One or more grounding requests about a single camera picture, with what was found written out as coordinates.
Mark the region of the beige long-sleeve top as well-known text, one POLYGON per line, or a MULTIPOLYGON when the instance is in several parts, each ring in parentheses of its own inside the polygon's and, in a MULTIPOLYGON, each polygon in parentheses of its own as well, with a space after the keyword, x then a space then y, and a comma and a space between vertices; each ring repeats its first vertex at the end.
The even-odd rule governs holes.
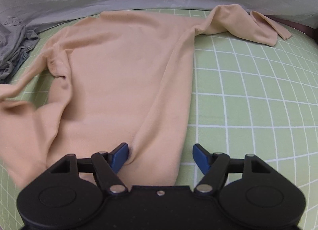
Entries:
POLYGON ((1 159, 24 188, 66 154, 129 145, 123 183, 171 186, 189 120, 195 37, 229 32, 274 46, 291 33, 237 4, 206 18, 110 11, 53 35, 15 84, 1 85, 1 159))

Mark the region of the blue denim garment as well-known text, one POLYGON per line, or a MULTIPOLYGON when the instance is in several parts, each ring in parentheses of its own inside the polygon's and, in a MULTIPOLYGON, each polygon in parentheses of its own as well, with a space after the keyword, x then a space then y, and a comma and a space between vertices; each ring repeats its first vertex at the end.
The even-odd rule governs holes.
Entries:
POLYGON ((23 45, 19 48, 19 50, 15 51, 13 56, 11 57, 11 65, 12 65, 12 71, 10 73, 10 77, 13 77, 16 72, 19 70, 19 68, 22 66, 22 64, 29 58, 29 55, 31 51, 34 49, 33 46, 29 45, 23 45))

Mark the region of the grey sweatshirt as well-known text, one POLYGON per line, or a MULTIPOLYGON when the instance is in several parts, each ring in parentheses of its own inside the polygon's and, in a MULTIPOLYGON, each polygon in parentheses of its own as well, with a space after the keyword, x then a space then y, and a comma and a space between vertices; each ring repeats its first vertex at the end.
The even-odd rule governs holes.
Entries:
POLYGON ((8 84, 12 78, 11 57, 23 45, 36 46, 38 34, 25 26, 20 18, 1 19, 1 84, 8 84))

